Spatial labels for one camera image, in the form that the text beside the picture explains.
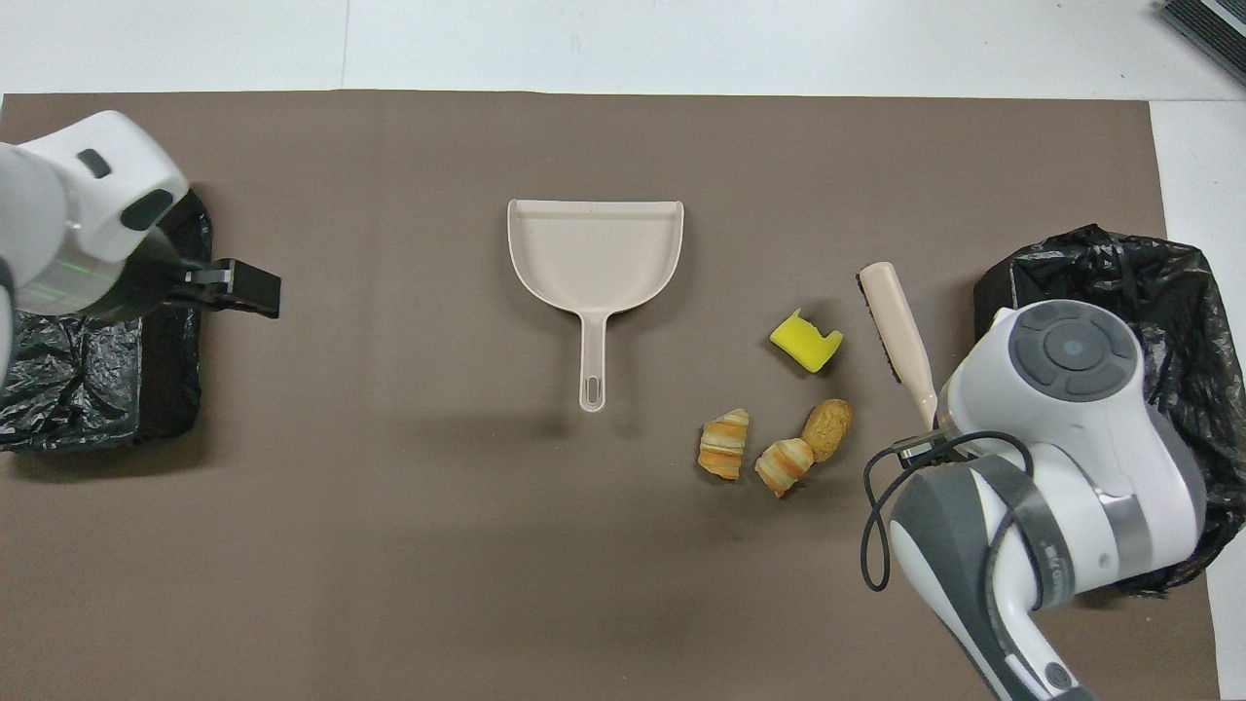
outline dustpan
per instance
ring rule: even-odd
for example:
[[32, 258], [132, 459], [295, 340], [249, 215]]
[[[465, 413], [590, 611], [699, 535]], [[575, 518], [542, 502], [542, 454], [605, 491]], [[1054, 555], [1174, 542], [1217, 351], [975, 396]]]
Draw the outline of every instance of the dustpan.
[[683, 202], [511, 199], [511, 261], [528, 291], [581, 319], [579, 407], [606, 407], [606, 321], [670, 281]]

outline hand brush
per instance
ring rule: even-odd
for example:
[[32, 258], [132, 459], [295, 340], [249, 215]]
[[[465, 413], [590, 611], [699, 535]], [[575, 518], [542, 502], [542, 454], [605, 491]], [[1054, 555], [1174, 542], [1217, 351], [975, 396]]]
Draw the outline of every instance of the hand brush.
[[926, 428], [934, 428], [938, 397], [931, 381], [931, 364], [896, 268], [886, 260], [866, 265], [857, 273], [857, 285], [878, 326], [882, 350], [896, 382], [912, 395]]

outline garbage bag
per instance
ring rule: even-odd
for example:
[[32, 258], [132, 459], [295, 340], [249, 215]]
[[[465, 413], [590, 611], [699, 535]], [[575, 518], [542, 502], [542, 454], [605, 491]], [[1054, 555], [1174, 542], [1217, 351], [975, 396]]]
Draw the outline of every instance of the garbage bag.
[[[212, 259], [212, 222], [192, 191], [157, 225], [183, 258]], [[19, 311], [0, 401], [0, 451], [93, 451], [172, 438], [199, 411], [198, 309], [128, 321]]]
[[1022, 248], [973, 289], [982, 336], [1001, 306], [1079, 299], [1111, 310], [1143, 347], [1146, 401], [1190, 447], [1207, 486], [1206, 525], [1187, 560], [1116, 584], [1163, 596], [1202, 573], [1246, 523], [1246, 405], [1216, 278], [1192, 245], [1089, 224]]

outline white table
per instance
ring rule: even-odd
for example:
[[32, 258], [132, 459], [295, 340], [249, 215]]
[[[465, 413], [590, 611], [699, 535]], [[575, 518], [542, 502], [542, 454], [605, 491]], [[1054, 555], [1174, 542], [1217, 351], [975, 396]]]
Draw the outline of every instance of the white table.
[[[1246, 87], [1146, 0], [5, 0], [4, 92], [537, 90], [1148, 100], [1169, 235], [1246, 342]], [[1246, 540], [1209, 570], [1246, 697]]]

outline yellow sponge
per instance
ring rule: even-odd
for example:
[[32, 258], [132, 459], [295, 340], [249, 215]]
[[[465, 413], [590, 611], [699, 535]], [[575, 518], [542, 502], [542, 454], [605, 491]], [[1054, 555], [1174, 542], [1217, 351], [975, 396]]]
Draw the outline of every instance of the yellow sponge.
[[800, 318], [800, 309], [784, 319], [779, 327], [770, 334], [770, 340], [786, 350], [787, 355], [796, 360], [806, 371], [816, 374], [826, 366], [840, 342], [844, 342], [844, 334], [832, 330], [826, 337], [817, 327]]

